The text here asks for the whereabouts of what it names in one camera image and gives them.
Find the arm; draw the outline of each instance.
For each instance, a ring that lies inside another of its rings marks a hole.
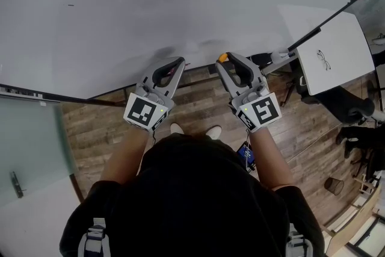
[[[124,184],[137,175],[149,133],[130,126],[123,141],[105,164],[100,180]]]
[[[259,180],[273,191],[294,185],[293,175],[267,128],[250,133]]]

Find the wooden floorboard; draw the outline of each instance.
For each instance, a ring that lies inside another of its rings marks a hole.
[[[188,72],[183,82],[189,83],[210,78],[207,69]],[[344,85],[350,92],[366,97],[364,76]],[[285,98],[288,75],[268,77],[271,91],[278,101]],[[101,97],[112,101],[124,100],[123,90]],[[170,134],[170,124],[181,125],[186,134],[199,134],[214,125],[220,125],[220,139],[237,150],[246,139],[244,125],[235,118],[227,106],[229,94],[221,81],[213,80],[189,85],[177,90],[176,107],[156,130],[156,140]],[[129,125],[123,120],[124,108],[97,105],[63,103],[63,118],[68,140],[78,168],[76,179],[84,196],[95,183],[106,160],[111,156]],[[278,147],[289,163],[297,185],[302,189],[310,207],[320,223],[332,219],[358,194],[359,184],[352,174],[356,166],[343,158],[343,145],[337,146],[334,139],[341,124],[322,105],[306,105],[300,96],[293,93],[291,100],[282,108],[282,118],[269,125]],[[147,148],[153,143],[149,139]],[[345,181],[338,196],[323,187],[328,177]]]

